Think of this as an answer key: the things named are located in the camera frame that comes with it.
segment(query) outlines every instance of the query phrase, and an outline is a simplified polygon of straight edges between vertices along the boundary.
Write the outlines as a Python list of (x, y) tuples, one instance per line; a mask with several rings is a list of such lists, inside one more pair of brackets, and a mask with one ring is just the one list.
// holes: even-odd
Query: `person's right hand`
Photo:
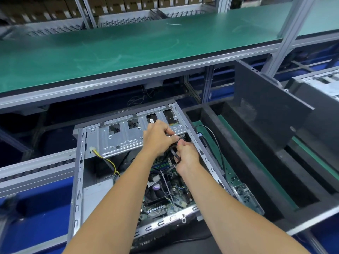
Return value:
[(177, 144), (177, 150), (181, 162), (176, 166), (176, 169), (181, 176), (183, 176), (185, 172), (199, 166), (199, 153), (193, 143), (188, 143), (180, 139)]

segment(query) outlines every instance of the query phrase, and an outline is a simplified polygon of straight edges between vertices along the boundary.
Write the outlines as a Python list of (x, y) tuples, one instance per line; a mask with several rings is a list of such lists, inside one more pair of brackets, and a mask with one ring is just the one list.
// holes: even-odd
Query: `forearm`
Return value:
[(129, 253), (154, 158), (152, 153), (140, 151), (87, 218), (64, 254)]
[(308, 253), (284, 231), (231, 197), (201, 165), (182, 177), (222, 253)]

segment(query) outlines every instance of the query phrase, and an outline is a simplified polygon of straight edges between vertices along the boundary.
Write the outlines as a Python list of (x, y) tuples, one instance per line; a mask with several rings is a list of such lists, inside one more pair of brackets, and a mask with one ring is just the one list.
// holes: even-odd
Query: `person's left arm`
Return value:
[(143, 148), (84, 222), (63, 254), (129, 253), (154, 159), (179, 140), (164, 122), (148, 124)]

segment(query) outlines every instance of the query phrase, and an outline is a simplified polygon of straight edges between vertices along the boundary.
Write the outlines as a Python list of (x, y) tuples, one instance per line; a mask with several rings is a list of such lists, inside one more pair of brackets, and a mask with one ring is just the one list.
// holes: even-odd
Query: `hand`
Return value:
[(174, 135), (170, 126), (161, 120), (149, 123), (144, 131), (143, 150), (154, 154), (154, 158), (163, 154), (173, 143), (179, 140), (179, 136)]
[(183, 139), (180, 139), (177, 144), (177, 150), (177, 154), (181, 158), (181, 162), (176, 166), (176, 169), (181, 176), (183, 176), (183, 174), (191, 168), (196, 168), (200, 165), (199, 153), (193, 143), (188, 143)]

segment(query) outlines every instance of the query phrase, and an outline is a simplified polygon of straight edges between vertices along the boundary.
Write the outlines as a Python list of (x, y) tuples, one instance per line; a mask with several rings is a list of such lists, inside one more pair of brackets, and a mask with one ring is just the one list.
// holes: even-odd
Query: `white sticker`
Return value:
[(31, 20), (30, 20), (29, 17), (27, 16), (27, 14), (21, 14), (21, 15), (22, 15), (23, 19), (24, 19), (27, 23), (31, 22)]
[(72, 16), (68, 10), (64, 11), (66, 18), (70, 19)]
[(50, 15), (48, 14), (48, 12), (44, 12), (43, 14), (45, 15), (45, 18), (46, 18), (46, 19), (52, 20), (52, 18), (51, 18)]

